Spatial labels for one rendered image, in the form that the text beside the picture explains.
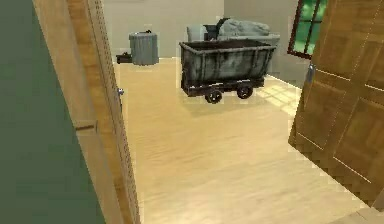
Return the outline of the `grey ribbed trash bin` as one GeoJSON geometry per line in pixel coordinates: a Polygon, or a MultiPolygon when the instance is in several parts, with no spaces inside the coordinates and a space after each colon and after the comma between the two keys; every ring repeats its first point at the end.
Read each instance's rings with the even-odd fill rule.
{"type": "Polygon", "coordinates": [[[129,41],[134,65],[147,66],[159,62],[157,35],[151,30],[132,33],[129,41]]]}

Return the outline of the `grey sofa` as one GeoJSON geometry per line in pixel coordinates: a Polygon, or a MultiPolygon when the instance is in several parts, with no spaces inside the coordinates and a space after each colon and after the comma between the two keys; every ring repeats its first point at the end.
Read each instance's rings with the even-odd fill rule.
{"type": "Polygon", "coordinates": [[[279,34],[262,35],[253,33],[251,35],[229,34],[219,35],[215,25],[191,25],[186,28],[187,41],[211,41],[211,40],[256,40],[272,46],[276,46],[280,40],[279,34]]]}

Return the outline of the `small black object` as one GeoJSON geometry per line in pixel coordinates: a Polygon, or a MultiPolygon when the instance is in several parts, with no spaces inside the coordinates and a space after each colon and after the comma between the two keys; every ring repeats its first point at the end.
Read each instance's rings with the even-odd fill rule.
{"type": "Polygon", "coordinates": [[[116,56],[116,62],[118,64],[120,63],[131,63],[132,62],[132,55],[128,54],[127,52],[124,52],[120,55],[116,56]]]}

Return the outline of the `brown wooden room door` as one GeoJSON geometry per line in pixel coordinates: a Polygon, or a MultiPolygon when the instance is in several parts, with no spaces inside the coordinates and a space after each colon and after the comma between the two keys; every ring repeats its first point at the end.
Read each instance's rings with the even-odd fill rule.
{"type": "Polygon", "coordinates": [[[384,0],[328,0],[289,144],[384,211],[384,0]]]}

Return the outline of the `grey crumpled cushion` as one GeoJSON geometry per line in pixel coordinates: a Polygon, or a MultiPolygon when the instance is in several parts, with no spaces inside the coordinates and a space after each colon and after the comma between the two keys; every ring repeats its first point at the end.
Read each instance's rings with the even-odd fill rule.
{"type": "Polygon", "coordinates": [[[270,34],[267,24],[249,20],[228,19],[219,28],[220,36],[266,36],[270,34]]]}

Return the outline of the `dark framed window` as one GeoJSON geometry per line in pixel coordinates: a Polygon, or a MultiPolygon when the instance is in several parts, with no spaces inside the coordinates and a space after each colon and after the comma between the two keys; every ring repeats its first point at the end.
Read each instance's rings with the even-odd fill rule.
{"type": "Polygon", "coordinates": [[[298,0],[287,53],[310,59],[328,0],[298,0]]]}

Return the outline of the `light wooden door frame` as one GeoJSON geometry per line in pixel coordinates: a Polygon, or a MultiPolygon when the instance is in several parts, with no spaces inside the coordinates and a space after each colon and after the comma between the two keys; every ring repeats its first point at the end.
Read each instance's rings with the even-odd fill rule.
{"type": "Polygon", "coordinates": [[[32,0],[106,224],[142,224],[102,0],[32,0]]]}

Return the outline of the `grey mine cart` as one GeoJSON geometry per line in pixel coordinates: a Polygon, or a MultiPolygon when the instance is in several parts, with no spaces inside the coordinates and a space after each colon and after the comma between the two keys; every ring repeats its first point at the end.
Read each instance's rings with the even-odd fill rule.
{"type": "Polygon", "coordinates": [[[276,46],[252,39],[180,42],[181,89],[217,104],[225,92],[240,99],[264,86],[276,46]]]}

